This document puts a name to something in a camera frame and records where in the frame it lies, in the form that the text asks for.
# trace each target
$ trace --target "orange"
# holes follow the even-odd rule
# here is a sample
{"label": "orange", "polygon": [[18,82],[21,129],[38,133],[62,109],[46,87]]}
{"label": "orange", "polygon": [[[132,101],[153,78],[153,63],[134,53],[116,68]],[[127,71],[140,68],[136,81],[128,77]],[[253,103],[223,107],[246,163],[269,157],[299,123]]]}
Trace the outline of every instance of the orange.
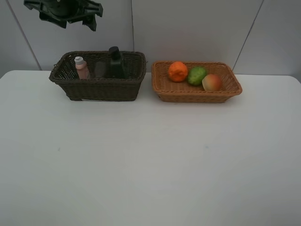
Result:
{"label": "orange", "polygon": [[171,81],[181,82],[186,79],[188,69],[185,64],[180,61],[172,63],[168,69],[168,77]]}

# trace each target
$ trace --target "basket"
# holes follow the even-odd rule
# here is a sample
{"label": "basket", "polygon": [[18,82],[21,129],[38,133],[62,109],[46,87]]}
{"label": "basket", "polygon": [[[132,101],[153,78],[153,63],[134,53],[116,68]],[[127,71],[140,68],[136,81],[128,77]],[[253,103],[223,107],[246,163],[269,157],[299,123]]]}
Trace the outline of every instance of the basket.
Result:
{"label": "basket", "polygon": [[187,82],[172,82],[167,73],[174,61],[156,61],[152,65],[152,87],[159,98],[167,102],[223,103],[242,93],[242,88],[233,71],[220,62],[183,62],[188,70],[195,66],[206,68],[207,73],[217,74],[222,79],[219,91],[204,91],[202,86],[192,86]]}
{"label": "basket", "polygon": [[[122,51],[128,79],[110,77],[110,55],[108,51],[76,51],[66,53],[55,65],[49,79],[59,85],[70,100],[133,101],[146,72],[146,60],[143,53]],[[80,56],[87,62],[92,79],[80,80],[75,68],[74,58]],[[105,67],[96,73],[95,66],[101,62]]]}

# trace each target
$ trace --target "table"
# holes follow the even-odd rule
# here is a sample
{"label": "table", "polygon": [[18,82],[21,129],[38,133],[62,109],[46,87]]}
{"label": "table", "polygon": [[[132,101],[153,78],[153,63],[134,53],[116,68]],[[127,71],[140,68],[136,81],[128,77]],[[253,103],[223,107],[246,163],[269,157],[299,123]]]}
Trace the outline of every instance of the table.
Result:
{"label": "table", "polygon": [[0,79],[0,225],[301,225],[301,85],[237,75],[224,104],[73,102]]}

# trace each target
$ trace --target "basket rim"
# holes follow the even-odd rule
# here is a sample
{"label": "basket rim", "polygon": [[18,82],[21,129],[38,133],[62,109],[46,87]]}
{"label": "basket rim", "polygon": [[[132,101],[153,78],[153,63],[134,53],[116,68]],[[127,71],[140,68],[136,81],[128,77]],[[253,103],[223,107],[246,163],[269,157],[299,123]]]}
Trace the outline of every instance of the basket rim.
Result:
{"label": "basket rim", "polygon": [[139,84],[143,81],[145,74],[146,74],[146,59],[145,55],[141,52],[133,52],[133,51],[121,51],[121,53],[126,54],[133,54],[133,55],[139,55],[142,59],[142,65],[143,69],[141,74],[136,79],[107,79],[107,78],[93,78],[89,80],[80,80],[80,79],[61,79],[55,77],[56,72],[58,69],[62,66],[64,59],[70,55],[70,54],[101,54],[101,53],[109,53],[108,51],[71,51],[68,53],[65,53],[61,59],[58,61],[57,64],[54,65],[54,68],[52,69],[49,79],[54,83],[60,83],[60,84],[99,84],[99,83],[114,83],[114,84]]}
{"label": "basket rim", "polygon": [[223,62],[206,62],[206,61],[181,61],[184,64],[191,64],[191,63],[197,63],[197,64],[204,64],[204,65],[223,65],[225,67],[227,67],[228,71],[230,72],[231,77],[234,79],[234,82],[236,83],[236,85],[238,86],[238,89],[235,91],[196,91],[196,90],[192,90],[192,91],[184,91],[184,90],[164,90],[164,89],[160,89],[158,88],[158,85],[156,83],[156,72],[155,72],[155,66],[157,64],[166,64],[166,63],[173,63],[176,62],[176,60],[168,60],[168,61],[163,61],[163,60],[159,60],[159,61],[155,61],[152,64],[152,68],[151,68],[151,82],[152,82],[152,87],[153,90],[158,93],[158,94],[164,94],[164,95],[171,95],[171,96],[177,96],[177,95],[181,95],[181,96],[189,96],[189,95],[202,95],[202,96],[223,96],[223,97],[233,97],[233,96],[237,96],[239,94],[242,93],[242,87],[240,85],[240,83],[238,82],[235,74],[233,73],[233,71],[231,70],[231,68],[223,63]]}

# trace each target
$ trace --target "black bottle cap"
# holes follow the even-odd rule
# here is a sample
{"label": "black bottle cap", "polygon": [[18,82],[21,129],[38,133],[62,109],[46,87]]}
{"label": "black bottle cap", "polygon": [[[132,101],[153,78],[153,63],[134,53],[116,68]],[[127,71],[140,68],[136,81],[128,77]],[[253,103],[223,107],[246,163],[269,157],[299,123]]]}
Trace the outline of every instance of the black bottle cap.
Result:
{"label": "black bottle cap", "polygon": [[116,60],[121,58],[119,48],[117,46],[113,46],[109,49],[109,54],[111,55],[112,59]]}

